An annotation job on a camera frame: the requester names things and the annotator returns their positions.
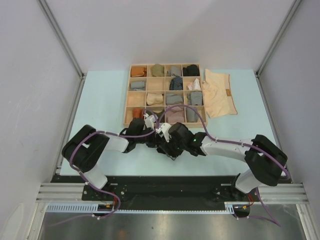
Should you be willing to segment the black garment pile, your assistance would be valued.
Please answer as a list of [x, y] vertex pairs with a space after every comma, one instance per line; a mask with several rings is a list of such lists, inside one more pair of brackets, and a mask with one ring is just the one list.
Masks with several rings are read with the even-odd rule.
[[169, 143], [166, 141], [166, 140], [157, 140], [156, 141], [156, 150], [158, 153], [160, 154], [164, 154], [166, 155], [167, 157], [170, 156], [170, 153], [169, 153]]

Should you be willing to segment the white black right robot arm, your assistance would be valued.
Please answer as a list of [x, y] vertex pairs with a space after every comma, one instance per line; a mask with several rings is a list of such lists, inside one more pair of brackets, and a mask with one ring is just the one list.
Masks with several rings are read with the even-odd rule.
[[175, 160], [186, 151], [192, 156], [222, 156], [248, 165], [230, 188], [231, 196], [242, 201], [261, 185], [275, 187], [288, 160], [286, 154], [264, 135], [247, 140], [226, 140], [210, 137], [207, 132], [192, 133], [184, 124], [163, 123], [155, 130], [160, 138], [159, 149]]

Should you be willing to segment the orange and cream underwear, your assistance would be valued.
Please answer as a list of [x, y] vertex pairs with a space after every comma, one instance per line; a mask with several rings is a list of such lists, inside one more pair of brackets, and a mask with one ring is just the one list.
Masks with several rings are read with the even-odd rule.
[[132, 118], [133, 119], [144, 119], [144, 109], [135, 107], [132, 109]]

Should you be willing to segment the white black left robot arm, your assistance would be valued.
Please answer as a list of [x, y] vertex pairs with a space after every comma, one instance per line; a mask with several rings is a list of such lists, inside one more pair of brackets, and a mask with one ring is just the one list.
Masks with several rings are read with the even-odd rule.
[[134, 150], [137, 144], [156, 148], [158, 141], [159, 135], [154, 129], [154, 122], [146, 123], [141, 118], [134, 118], [120, 134], [97, 131], [86, 124], [65, 144], [61, 155], [72, 169], [94, 186], [93, 194], [98, 199], [105, 200], [110, 196], [111, 188], [107, 185], [107, 177], [98, 167], [103, 151], [127, 154]]

